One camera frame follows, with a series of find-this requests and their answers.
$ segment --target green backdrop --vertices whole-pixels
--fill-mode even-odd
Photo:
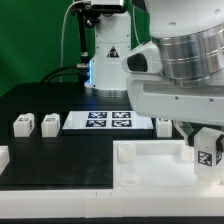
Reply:
[[[60,67],[61,29],[72,0],[1,0],[0,96],[17,84],[39,82]],[[130,13],[129,0],[126,1]],[[141,41],[149,39],[148,15],[136,12]],[[94,31],[87,30],[89,54],[94,55]],[[136,40],[132,35],[132,47]],[[77,19],[69,16],[65,34],[65,65],[79,62]]]

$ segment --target black surface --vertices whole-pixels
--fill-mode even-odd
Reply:
[[[108,189],[113,187],[113,140],[153,138],[151,130],[66,130],[41,137],[46,114],[58,113],[61,127],[70,111],[127,111],[127,98],[81,93],[78,84],[29,83],[0,98],[0,145],[8,145],[10,163],[0,176],[0,190]],[[35,115],[29,138],[15,138],[20,114]]]
[[[112,189],[112,138],[17,138],[0,190]]]

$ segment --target white plastic part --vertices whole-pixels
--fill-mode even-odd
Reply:
[[[118,145],[118,161],[121,163],[131,163],[136,160],[136,145],[135,144],[120,144]]]
[[[145,4],[153,37],[189,35],[224,22],[223,0],[145,0]]]
[[[86,88],[98,91],[126,91],[128,73],[121,60],[131,51],[131,17],[128,12],[101,16],[96,25],[96,50],[90,62],[90,79]]]
[[[15,137],[29,137],[35,127],[34,115],[21,114],[13,124]]]
[[[141,183],[141,177],[136,174],[125,174],[120,177],[120,184],[122,186],[138,186]]]
[[[10,159],[8,146],[0,146],[0,175],[5,170],[9,161]]]
[[[181,89],[162,76],[142,74],[131,75],[127,86],[132,109],[140,116],[224,126],[224,98],[206,94],[214,88],[218,96],[221,88]]]
[[[42,137],[57,137],[60,129],[60,116],[58,114],[46,115],[41,123]]]
[[[156,119],[156,134],[159,138],[171,138],[173,125],[171,120],[168,119]]]
[[[204,176],[204,177],[199,176],[197,181],[199,185],[205,185],[205,186],[208,186],[208,185],[217,186],[217,185],[221,185],[222,183],[222,180],[220,177],[209,177],[209,176]]]
[[[153,44],[151,41],[146,44],[139,45],[133,51],[131,51],[130,54],[125,55],[125,57],[122,60],[122,66],[126,72],[136,73],[136,71],[133,72],[129,69],[127,60],[133,55],[136,55],[139,53],[144,55],[147,60],[148,70],[146,71],[146,73],[159,74],[162,72],[163,64],[162,64],[159,48],[157,47],[157,45]]]
[[[194,147],[183,144],[181,146],[181,159],[186,162],[194,162]]]

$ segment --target white foam block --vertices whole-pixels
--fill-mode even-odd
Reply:
[[[60,116],[58,114],[46,115],[42,124],[42,137],[57,137],[60,129]]]
[[[13,124],[15,137],[29,137],[35,127],[33,114],[21,114]]]

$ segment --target white robot body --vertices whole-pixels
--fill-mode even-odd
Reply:
[[[104,97],[127,95],[128,74],[121,60],[131,51],[131,18],[126,12],[101,16],[96,25],[96,50],[90,62],[90,79],[86,91]]]
[[[156,38],[203,32],[224,21],[223,0],[145,0]]]
[[[224,1],[145,0],[152,41],[123,60],[140,115],[224,125]]]

